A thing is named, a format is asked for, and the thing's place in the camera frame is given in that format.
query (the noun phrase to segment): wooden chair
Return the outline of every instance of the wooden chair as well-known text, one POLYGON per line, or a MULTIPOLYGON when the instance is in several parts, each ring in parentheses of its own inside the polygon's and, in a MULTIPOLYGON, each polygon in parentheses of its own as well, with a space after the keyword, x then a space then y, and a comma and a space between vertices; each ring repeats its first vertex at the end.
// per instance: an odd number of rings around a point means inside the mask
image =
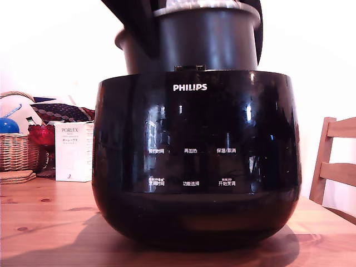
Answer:
MULTIPOLYGON (((310 199, 320 205, 323 203, 327 179, 356 186, 356 164, 329 163, 334 137, 356 138, 356 117, 342 121, 337 121, 336 118, 330 117, 324 119, 317 163, 315 164, 313 183, 310 191, 310 199)), ((326 208, 356 224, 355 217, 340 210, 326 208)))

